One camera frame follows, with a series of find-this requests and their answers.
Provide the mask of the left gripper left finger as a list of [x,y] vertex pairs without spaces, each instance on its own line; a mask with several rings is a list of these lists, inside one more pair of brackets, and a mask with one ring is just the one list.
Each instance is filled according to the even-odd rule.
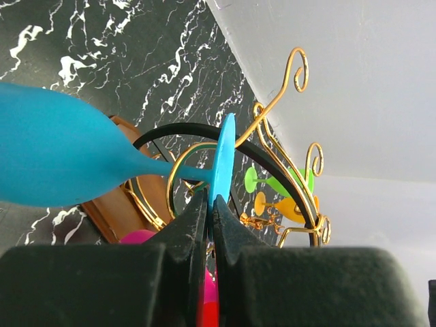
[[31,245],[1,256],[2,326],[198,326],[207,193],[140,245]]

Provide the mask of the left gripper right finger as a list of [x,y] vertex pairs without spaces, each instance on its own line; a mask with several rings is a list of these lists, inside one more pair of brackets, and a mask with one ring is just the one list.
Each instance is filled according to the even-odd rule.
[[426,326],[396,259],[373,247],[267,245],[218,197],[213,207],[221,326]]

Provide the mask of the orange yellow wine glass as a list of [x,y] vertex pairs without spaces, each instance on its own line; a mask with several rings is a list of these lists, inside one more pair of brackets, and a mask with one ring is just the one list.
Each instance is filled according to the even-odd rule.
[[276,209],[285,218],[295,223],[305,224],[305,218],[293,198],[284,198],[277,203],[267,203],[266,196],[259,192],[254,200],[254,211],[257,216],[262,215],[265,211]]

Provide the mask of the green wine glass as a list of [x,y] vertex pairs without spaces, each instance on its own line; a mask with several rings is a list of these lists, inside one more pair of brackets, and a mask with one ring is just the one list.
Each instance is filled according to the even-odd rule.
[[[291,175],[296,179],[298,184],[300,185],[300,188],[302,189],[302,183],[300,180],[298,180],[298,177],[296,176],[296,173],[293,171],[293,169],[288,168]],[[256,189],[256,185],[258,183],[266,183],[269,185],[274,191],[276,191],[279,195],[284,197],[290,197],[290,193],[285,189],[285,187],[273,176],[269,178],[258,178],[257,171],[254,167],[250,167],[245,172],[244,177],[244,186],[245,191],[248,193],[253,193]],[[309,191],[313,193],[314,190],[314,175],[312,171],[309,171],[309,179],[307,181],[307,185],[309,188]]]

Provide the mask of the blue wine glass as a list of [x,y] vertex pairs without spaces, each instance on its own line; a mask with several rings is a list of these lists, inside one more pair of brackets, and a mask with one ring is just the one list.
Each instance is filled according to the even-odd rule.
[[100,110],[71,95],[1,85],[1,199],[60,207],[94,200],[142,175],[205,181],[209,201],[230,193],[235,118],[225,118],[210,170],[147,157]]

